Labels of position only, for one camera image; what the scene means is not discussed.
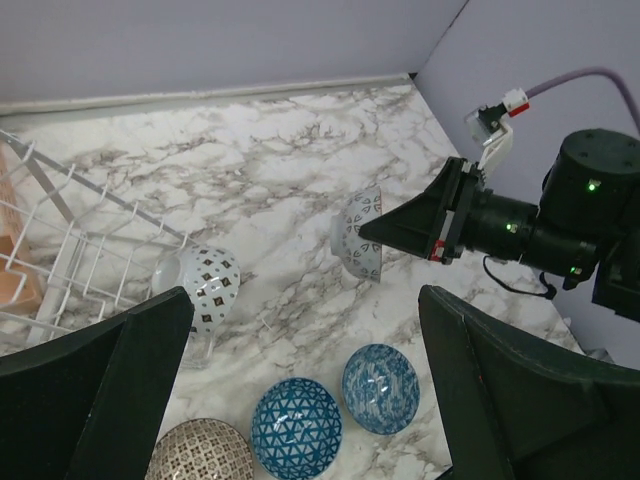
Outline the white petal patterned bowl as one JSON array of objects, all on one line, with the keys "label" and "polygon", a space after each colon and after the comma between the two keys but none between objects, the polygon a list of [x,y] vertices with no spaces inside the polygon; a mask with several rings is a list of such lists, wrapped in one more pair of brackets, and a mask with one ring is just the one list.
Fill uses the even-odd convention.
[{"label": "white petal patterned bowl", "polygon": [[352,276],[374,283],[381,280],[382,245],[360,236],[363,225],[382,215],[379,186],[352,195],[331,218],[330,250]]}]

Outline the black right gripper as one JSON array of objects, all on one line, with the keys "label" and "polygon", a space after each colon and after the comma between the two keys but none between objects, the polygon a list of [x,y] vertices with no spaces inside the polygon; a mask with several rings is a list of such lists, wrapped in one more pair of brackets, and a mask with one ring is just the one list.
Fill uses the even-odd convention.
[{"label": "black right gripper", "polygon": [[554,275],[590,275],[598,227],[583,194],[545,194],[538,205],[475,187],[475,164],[450,157],[419,195],[359,229],[365,240],[438,263],[464,250]]}]

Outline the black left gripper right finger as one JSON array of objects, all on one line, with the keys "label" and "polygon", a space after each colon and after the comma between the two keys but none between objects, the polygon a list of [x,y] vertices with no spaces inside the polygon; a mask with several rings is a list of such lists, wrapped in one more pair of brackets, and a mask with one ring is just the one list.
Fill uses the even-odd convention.
[{"label": "black left gripper right finger", "polygon": [[419,318],[452,465],[445,479],[639,476],[639,373],[425,285]]}]

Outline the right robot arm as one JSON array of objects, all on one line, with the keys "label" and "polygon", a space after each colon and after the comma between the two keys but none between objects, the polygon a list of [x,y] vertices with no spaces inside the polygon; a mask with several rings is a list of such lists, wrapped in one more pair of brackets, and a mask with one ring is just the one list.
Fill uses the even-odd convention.
[{"label": "right robot arm", "polygon": [[639,318],[639,142],[580,130],[562,142],[535,204],[484,185],[480,167],[449,158],[405,204],[365,223],[362,238],[449,264],[465,250],[562,278],[571,290],[595,281],[591,300]]}]

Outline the white diamond patterned bowl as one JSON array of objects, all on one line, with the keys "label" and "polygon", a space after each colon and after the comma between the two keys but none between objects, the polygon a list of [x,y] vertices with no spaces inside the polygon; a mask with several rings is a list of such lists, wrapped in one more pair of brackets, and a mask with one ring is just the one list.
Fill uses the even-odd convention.
[{"label": "white diamond patterned bowl", "polygon": [[183,287],[194,307],[191,333],[212,337],[230,315],[240,280],[239,262],[231,251],[195,245],[184,247],[157,264],[151,277],[151,292],[158,295]]}]

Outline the blue floral patterned bowl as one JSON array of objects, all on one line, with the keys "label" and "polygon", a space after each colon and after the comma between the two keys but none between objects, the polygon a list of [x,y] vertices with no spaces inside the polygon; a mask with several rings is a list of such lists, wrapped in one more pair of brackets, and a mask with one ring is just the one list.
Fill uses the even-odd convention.
[{"label": "blue floral patterned bowl", "polygon": [[347,361],[341,392],[348,412],[363,429],[394,435],[413,421],[420,404],[418,375],[410,361],[387,344],[368,344]]}]

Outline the blue triangle patterned bowl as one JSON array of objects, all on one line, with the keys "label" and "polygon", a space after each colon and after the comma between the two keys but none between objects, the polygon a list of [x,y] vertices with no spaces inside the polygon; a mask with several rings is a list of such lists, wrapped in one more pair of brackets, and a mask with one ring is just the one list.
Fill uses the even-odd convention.
[{"label": "blue triangle patterned bowl", "polygon": [[291,377],[260,398],[250,425],[259,464],[276,479],[314,479],[336,459],[343,439],[337,401],[319,382]]}]

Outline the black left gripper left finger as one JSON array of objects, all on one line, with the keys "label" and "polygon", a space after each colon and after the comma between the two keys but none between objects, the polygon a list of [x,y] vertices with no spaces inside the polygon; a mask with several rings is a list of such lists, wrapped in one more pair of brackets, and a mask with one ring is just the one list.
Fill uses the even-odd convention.
[{"label": "black left gripper left finger", "polygon": [[2,357],[2,478],[144,478],[193,314],[174,287]]}]

